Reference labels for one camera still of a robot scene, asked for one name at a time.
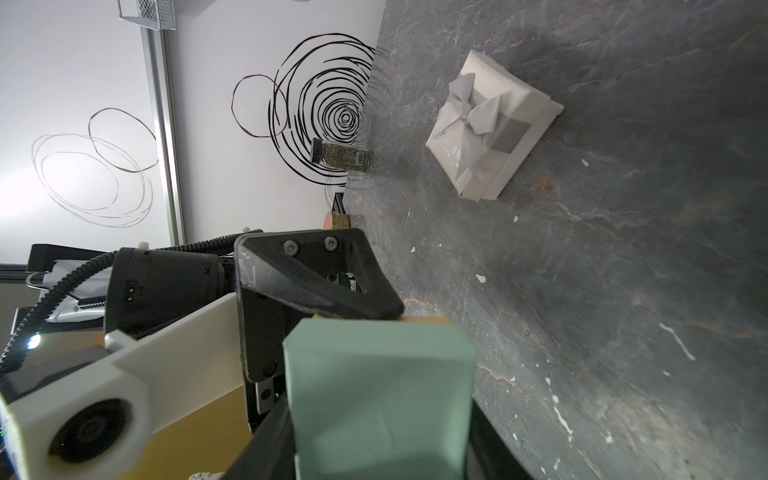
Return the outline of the mint green jewelry box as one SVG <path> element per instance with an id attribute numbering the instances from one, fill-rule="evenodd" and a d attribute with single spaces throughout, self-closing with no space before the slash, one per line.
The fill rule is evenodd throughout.
<path id="1" fill-rule="evenodd" d="M 305 319 L 283 351 L 298 478 L 463 478 L 476 362 L 464 327 Z"/>

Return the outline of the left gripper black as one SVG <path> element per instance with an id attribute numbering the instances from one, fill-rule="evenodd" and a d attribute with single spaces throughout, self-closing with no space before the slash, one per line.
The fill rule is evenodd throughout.
<path id="1" fill-rule="evenodd" d="M 404 304 L 359 229 L 256 230 L 114 258 L 105 330 L 141 339 L 237 296 L 246 416 L 256 430 L 286 391 L 282 341 L 303 318 L 396 320 Z"/>

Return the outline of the white gift box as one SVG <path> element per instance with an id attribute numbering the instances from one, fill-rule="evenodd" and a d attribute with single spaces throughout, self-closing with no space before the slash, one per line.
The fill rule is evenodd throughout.
<path id="1" fill-rule="evenodd" d="M 493 201 L 563 111 L 549 95 L 472 50 L 449 83 L 425 146 L 461 198 Z"/>

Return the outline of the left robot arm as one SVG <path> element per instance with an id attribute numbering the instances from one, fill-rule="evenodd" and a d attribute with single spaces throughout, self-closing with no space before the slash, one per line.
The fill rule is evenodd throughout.
<path id="1" fill-rule="evenodd" d="M 25 367 L 26 338 L 109 273 L 105 344 Z M 282 391 L 281 343 L 304 317 L 394 320 L 404 306 L 358 229 L 254 231 L 95 256 L 19 322 L 1 358 L 5 436 L 156 432 L 235 391 Z"/>

